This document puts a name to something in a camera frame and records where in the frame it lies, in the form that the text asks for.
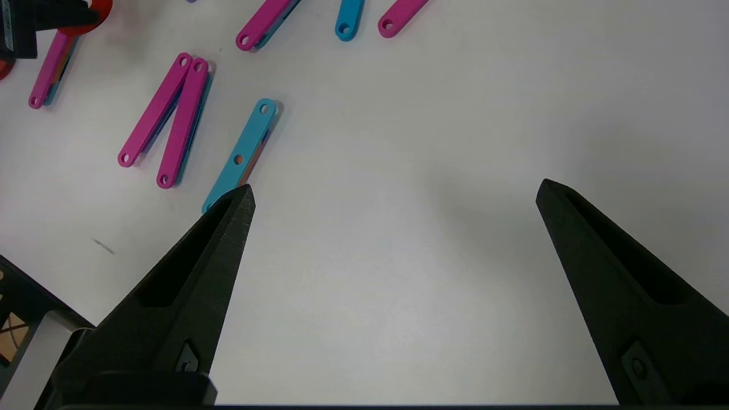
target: scuff mark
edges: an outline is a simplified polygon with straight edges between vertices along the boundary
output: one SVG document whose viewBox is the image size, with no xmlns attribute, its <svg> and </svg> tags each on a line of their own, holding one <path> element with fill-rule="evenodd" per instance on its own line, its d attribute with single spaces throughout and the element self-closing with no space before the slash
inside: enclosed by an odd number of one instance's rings
<svg viewBox="0 0 729 410">
<path fill-rule="evenodd" d="M 103 242 L 99 241 L 97 238 L 91 238 L 91 241 L 93 241 L 93 243 L 97 244 L 98 246 L 102 247 L 108 253 L 110 253 L 112 255 L 116 255 L 117 254 L 116 252 L 114 252 L 112 250 L 112 248 L 106 246 Z"/>
</svg>

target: orange part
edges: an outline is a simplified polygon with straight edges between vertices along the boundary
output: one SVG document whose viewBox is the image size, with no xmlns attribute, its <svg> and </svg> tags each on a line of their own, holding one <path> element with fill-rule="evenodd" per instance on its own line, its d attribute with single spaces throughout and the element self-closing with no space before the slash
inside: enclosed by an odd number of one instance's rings
<svg viewBox="0 0 729 410">
<path fill-rule="evenodd" d="M 89 31 L 92 31 L 94 28 L 99 27 L 104 22 L 104 20 L 106 20 L 106 18 L 109 16 L 109 13 L 112 11 L 112 5 L 113 0 L 92 0 L 89 8 L 98 12 L 98 21 L 95 24 L 78 27 L 63 27 L 59 28 L 58 30 L 66 36 L 71 37 L 86 34 Z"/>
<path fill-rule="evenodd" d="M 0 60 L 0 80 L 4 79 L 15 65 L 15 59 L 12 61 Z"/>
</svg>

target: pink link bar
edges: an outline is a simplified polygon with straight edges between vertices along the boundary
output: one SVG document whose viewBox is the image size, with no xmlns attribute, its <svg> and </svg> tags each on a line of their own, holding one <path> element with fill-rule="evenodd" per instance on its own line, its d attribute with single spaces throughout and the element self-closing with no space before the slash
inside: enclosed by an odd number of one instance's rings
<svg viewBox="0 0 729 410">
<path fill-rule="evenodd" d="M 235 45 L 243 51 L 250 51 L 263 36 L 270 30 L 295 0 L 266 0 L 258 9 L 256 14 L 248 20 L 238 36 L 235 38 Z"/>
<path fill-rule="evenodd" d="M 38 78 L 31 91 L 31 96 L 28 98 L 28 105 L 33 109 L 39 109 L 43 107 L 43 103 L 48 97 L 48 91 L 53 85 L 56 73 L 58 73 L 58 64 L 63 60 L 63 54 L 66 49 L 74 42 L 73 37 L 66 36 L 60 31 L 57 31 L 53 42 L 50 43 L 50 49 L 46 54 L 41 71 L 38 73 Z"/>
<path fill-rule="evenodd" d="M 179 93 L 177 113 L 172 122 L 170 136 L 157 174 L 157 185 L 160 188 L 173 187 L 177 182 L 180 167 L 187 152 L 190 134 L 195 126 L 200 98 L 205 91 L 207 80 L 208 62 L 202 58 L 193 60 L 190 54 L 180 53 L 119 152 L 117 156 L 119 165 L 127 168 L 134 164 L 155 135 Z"/>
<path fill-rule="evenodd" d="M 396 0 L 377 24 L 382 37 L 389 39 L 397 35 L 427 2 L 428 0 Z"/>
<path fill-rule="evenodd" d="M 173 187 L 177 181 L 180 166 L 187 151 L 187 144 L 190 141 L 190 132 L 197 117 L 200 97 L 203 95 L 208 80 L 207 61 L 196 58 L 192 60 L 191 67 L 184 81 L 177 113 L 172 122 L 170 137 L 167 140 L 160 171 L 157 174 L 157 185 L 162 189 Z"/>
<path fill-rule="evenodd" d="M 134 127 L 132 134 L 122 147 L 121 152 L 117 156 L 119 165 L 128 168 L 134 165 L 139 154 L 149 144 L 149 140 L 155 135 L 157 126 L 169 110 L 170 105 L 179 92 L 180 87 L 184 83 L 187 70 L 190 69 L 192 56 L 187 53 L 180 53 L 174 64 L 167 72 L 162 85 L 157 89 L 155 96 L 149 102 L 144 114 L 139 118 L 139 122 Z"/>
</svg>

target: white table surface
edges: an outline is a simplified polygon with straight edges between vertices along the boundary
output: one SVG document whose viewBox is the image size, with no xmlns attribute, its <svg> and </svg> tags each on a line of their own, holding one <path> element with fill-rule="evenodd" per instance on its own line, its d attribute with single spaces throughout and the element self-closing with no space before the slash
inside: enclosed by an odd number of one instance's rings
<svg viewBox="0 0 729 410">
<path fill-rule="evenodd" d="M 614 403 L 534 205 L 545 177 L 729 312 L 729 1 L 432 0 L 386 40 L 390 3 L 342 43 L 338 1 L 302 1 L 248 54 L 260 1 L 117 0 L 42 111 L 42 58 L 20 61 L 0 82 L 0 253 L 98 323 L 268 97 L 285 110 L 250 179 L 218 403 Z M 217 73 L 161 190 L 166 138 L 135 168 L 116 155 L 181 51 Z"/>
</svg>

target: screw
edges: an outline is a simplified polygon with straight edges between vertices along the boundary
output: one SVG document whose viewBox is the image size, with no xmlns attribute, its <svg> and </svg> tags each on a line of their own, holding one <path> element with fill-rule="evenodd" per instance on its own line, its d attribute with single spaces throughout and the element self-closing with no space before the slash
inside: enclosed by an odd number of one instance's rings
<svg viewBox="0 0 729 410">
<path fill-rule="evenodd" d="M 633 359 L 631 364 L 633 365 L 633 373 L 636 377 L 638 379 L 645 379 L 648 375 L 648 369 L 645 368 L 645 364 L 637 358 Z"/>
</svg>

